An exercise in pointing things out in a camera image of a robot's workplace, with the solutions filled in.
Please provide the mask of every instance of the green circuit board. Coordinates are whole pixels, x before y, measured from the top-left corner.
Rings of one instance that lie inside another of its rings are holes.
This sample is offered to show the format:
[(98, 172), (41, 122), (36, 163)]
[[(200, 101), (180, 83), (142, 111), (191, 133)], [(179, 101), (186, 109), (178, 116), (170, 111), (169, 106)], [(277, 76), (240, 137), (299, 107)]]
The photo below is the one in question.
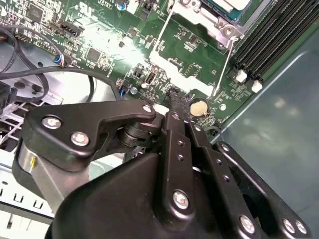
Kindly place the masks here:
[[(261, 2), (252, 0), (240, 25), (248, 20)], [(0, 0), (0, 11), (5, 22), (25, 25), (45, 34), (63, 51), (71, 65), (103, 73), (118, 87), (126, 82), (126, 97), (142, 97), (161, 104), (173, 85), (165, 71), (150, 64), (148, 57), (167, 19), (167, 4), (168, 0), (157, 0), (145, 20), (140, 18), (143, 10), (141, 2), (131, 14), (118, 10), (115, 0)], [(271, 7), (270, 3), (260, 18)], [(77, 37), (64, 34), (57, 27), (59, 21), (70, 22), (84, 30)], [(16, 34), (19, 39), (55, 54), (37, 36), (23, 31)], [(207, 85), (216, 86), (227, 57), (227, 51), (220, 50), (217, 45), (217, 41), (207, 35), (207, 29), (192, 25), (176, 14), (161, 38), (159, 54), (176, 65), (185, 77), (195, 76)], [(138, 64), (144, 66), (139, 78), (133, 75)], [(141, 79), (150, 72), (155, 72), (154, 80), (147, 88), (142, 88)], [(137, 88), (137, 94), (130, 94), (130, 87)], [(215, 97), (209, 98), (198, 90), (190, 94), (192, 98), (209, 100), (210, 113), (199, 119), (199, 123), (207, 127), (216, 122), (223, 124), (253, 93), (225, 74)]]

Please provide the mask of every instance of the integrated circuit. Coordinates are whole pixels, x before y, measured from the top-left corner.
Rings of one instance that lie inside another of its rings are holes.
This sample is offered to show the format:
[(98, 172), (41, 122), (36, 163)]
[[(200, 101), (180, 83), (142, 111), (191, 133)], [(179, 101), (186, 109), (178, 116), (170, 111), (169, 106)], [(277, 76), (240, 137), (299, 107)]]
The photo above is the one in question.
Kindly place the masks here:
[(93, 48), (90, 48), (86, 58), (92, 62), (97, 62), (100, 58), (101, 53)]
[(40, 23), (43, 17), (43, 10), (33, 4), (30, 4), (27, 17), (33, 22)]

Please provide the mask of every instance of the black dimm slot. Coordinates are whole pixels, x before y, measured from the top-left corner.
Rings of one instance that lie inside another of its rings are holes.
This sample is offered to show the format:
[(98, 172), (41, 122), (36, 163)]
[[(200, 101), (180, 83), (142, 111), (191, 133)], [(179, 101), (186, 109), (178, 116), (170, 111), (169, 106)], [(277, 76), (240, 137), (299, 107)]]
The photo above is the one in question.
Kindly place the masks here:
[(284, 10), (291, 2), (292, 0), (282, 0), (274, 5), (274, 7), (262, 19), (261, 23), (256, 26), (252, 33), (237, 49), (237, 53), (235, 54), (236, 60), (240, 61), (246, 54), (248, 54), (250, 51), (248, 48), (252, 48), (258, 42), (257, 40), (255, 41), (255, 38), (258, 38), (258, 36), (266, 32), (267, 29), (276, 21), (277, 17), (281, 14), (281, 11)]
[(279, 58), (294, 44), (294, 39), (298, 39), (304, 32), (316, 21), (319, 19), (319, 5), (316, 6), (313, 14), (310, 18), (304, 21), (296, 31), (291, 34), (288, 39), (285, 41), (285, 45), (281, 47), (276, 54), (269, 59), (268, 62), (265, 62), (263, 66), (259, 69), (259, 76), (262, 77), (270, 68), (271, 66), (279, 60)]
[(297, 25), (293, 25), (290, 28), (285, 29), (285, 32), (278, 36), (275, 41), (278, 42), (278, 45), (274, 45), (271, 49), (269, 49), (268, 56), (266, 58), (260, 58), (259, 61), (256, 61), (254, 65), (252, 65), (252, 69), (256, 72), (260, 72), (260, 68), (268, 61), (269, 58), (273, 58), (287, 43), (287, 39), (294, 42), (297, 40), (296, 31), (299, 29), (304, 22), (308, 22), (309, 19), (312, 18), (312, 11), (309, 9), (305, 9), (302, 15), (296, 19)]
[(249, 69), (254, 69), (250, 67), (251, 64), (254, 63), (257, 57), (261, 56), (264, 53), (266, 47), (271, 44), (276, 44), (273, 42), (273, 39), (276, 37), (280, 31), (290, 23), (291, 18), (300, 10), (300, 8), (305, 4), (305, 1), (294, 1), (285, 11), (278, 17), (275, 24), (270, 28), (270, 32), (263, 38), (260, 44), (256, 45), (253, 49), (252, 54), (247, 56), (242, 60), (242, 64)]
[(311, 10), (314, 8), (312, 5), (313, 2), (314, 0), (309, 1), (306, 5), (303, 5), (302, 9), (300, 9), (298, 12), (295, 12), (296, 14), (293, 16), (293, 19), (290, 20), (289, 24), (281, 28), (281, 33), (273, 36), (271, 40), (272, 44), (269, 45), (270, 47), (267, 48), (266, 51), (264, 51), (265, 49), (263, 48), (263, 53), (260, 52), (260, 57), (258, 59), (256, 59), (256, 57), (252, 60), (250, 69), (258, 71), (261, 64), (263, 64), (263, 62), (267, 60), (267, 58), (270, 58), (274, 54), (274, 51), (283, 44), (285, 38), (292, 34), (294, 29), (297, 28), (298, 25), (300, 25), (304, 20), (306, 20), (306, 17), (311, 13)]

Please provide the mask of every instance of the screw head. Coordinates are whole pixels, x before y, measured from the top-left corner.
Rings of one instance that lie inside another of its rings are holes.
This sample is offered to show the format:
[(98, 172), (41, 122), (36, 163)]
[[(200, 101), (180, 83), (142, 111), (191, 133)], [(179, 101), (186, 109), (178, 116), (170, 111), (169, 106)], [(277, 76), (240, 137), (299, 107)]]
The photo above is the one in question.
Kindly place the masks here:
[(229, 148), (225, 144), (222, 144), (222, 147), (225, 151), (229, 152)]
[(252, 223), (252, 221), (245, 215), (242, 215), (240, 217), (240, 222), (243, 225), (244, 229), (249, 232), (249, 233), (254, 233), (255, 232), (255, 226)]
[(145, 110), (146, 112), (152, 111), (152, 109), (148, 105), (143, 105), (143, 110)]
[(201, 127), (200, 127), (199, 125), (196, 125), (196, 124), (195, 124), (194, 127), (195, 127), (195, 129), (196, 129), (197, 131), (201, 131)]
[(136, 95), (137, 92), (138, 92), (138, 89), (136, 89), (136, 87), (131, 87), (131, 88), (130, 88), (130, 93), (131, 93), (132, 95)]
[(75, 132), (71, 135), (71, 141), (77, 146), (87, 146), (89, 144), (89, 137), (82, 132)]
[(299, 231), (302, 232), (303, 234), (307, 233), (307, 230), (304, 227), (304, 225), (301, 222), (299, 222), (298, 220), (296, 220), (296, 226), (299, 229)]
[(45, 117), (42, 120), (42, 124), (49, 129), (57, 129), (62, 126), (61, 121), (57, 119), (56, 117)]
[(283, 223), (284, 223), (286, 229), (290, 233), (295, 233), (295, 229), (294, 229), (293, 225), (287, 219), (283, 219)]
[(174, 118), (175, 120), (180, 120), (180, 117), (179, 117), (178, 114), (173, 114), (173, 118)]
[(181, 209), (188, 208), (189, 201), (188, 201), (186, 194), (184, 194), (183, 192), (176, 190), (173, 194), (173, 199), (174, 199), (175, 204), (179, 208), (181, 208)]

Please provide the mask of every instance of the wire bundle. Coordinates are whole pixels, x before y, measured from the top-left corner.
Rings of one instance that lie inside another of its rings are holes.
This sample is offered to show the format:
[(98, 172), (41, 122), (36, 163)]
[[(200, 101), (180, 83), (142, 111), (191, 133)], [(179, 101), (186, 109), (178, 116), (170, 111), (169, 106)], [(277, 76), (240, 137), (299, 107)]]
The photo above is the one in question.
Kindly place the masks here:
[(54, 63), (60, 66), (64, 66), (64, 55), (59, 55), (59, 57), (57, 57), (57, 59), (54, 60)]
[[(8, 29), (26, 30), (26, 31), (32, 32), (33, 34), (38, 35), (39, 37), (43, 38), (58, 53), (58, 57), (54, 60), (54, 62), (60, 66), (63, 66), (63, 67), (44, 67), (44, 68), (40, 68), (40, 69), (37, 68), (24, 55), (23, 51), (21, 50), (21, 48), (18, 44), (17, 39), (10, 31), (8, 31)], [(33, 98), (19, 97), (18, 96), (17, 100), (22, 101), (22, 102), (34, 102), (34, 101), (38, 101), (38, 100), (44, 98), (49, 91), (49, 84), (48, 84), (47, 78), (45, 77), (45, 75), (43, 73), (54, 72), (54, 71), (69, 71), (69, 72), (77, 72), (77, 73), (82, 73), (82, 74), (88, 75), (89, 76), (89, 83), (90, 83), (90, 94), (89, 94), (86, 102), (91, 101), (93, 94), (94, 94), (93, 77), (95, 77), (96, 79), (99, 79), (99, 80), (103, 81), (104, 83), (106, 83), (107, 85), (109, 85), (112, 89), (112, 92), (113, 92), (116, 100), (122, 99), (114, 82), (112, 80), (110, 80), (108, 77), (106, 77), (105, 75), (94, 72), (94, 71), (83, 70), (83, 69), (79, 69), (79, 68), (75, 68), (75, 67), (64, 68), (64, 55), (63, 55), (62, 51), (50, 39), (48, 39), (42, 33), (37, 32), (36, 30), (33, 30), (29, 27), (25, 27), (25, 26), (21, 26), (21, 25), (0, 26), (0, 33), (4, 34), (5, 38), (9, 38), (12, 41), (12, 44), (14, 46), (14, 52), (12, 54), (12, 57), (10, 58), (6, 67), (0, 72), (0, 81), (5, 80), (5, 79), (12, 79), (12, 78), (24, 77), (24, 76), (29, 76), (29, 75), (36, 75), (43, 86), (43, 95), (42, 96), (33, 97)], [(10, 69), (11, 66), (14, 64), (17, 55), (20, 56), (22, 61), (30, 68), (30, 70), (23, 71), (23, 72), (13, 72), (13, 73), (4, 74), (4, 72), (6, 72), (8, 69)]]

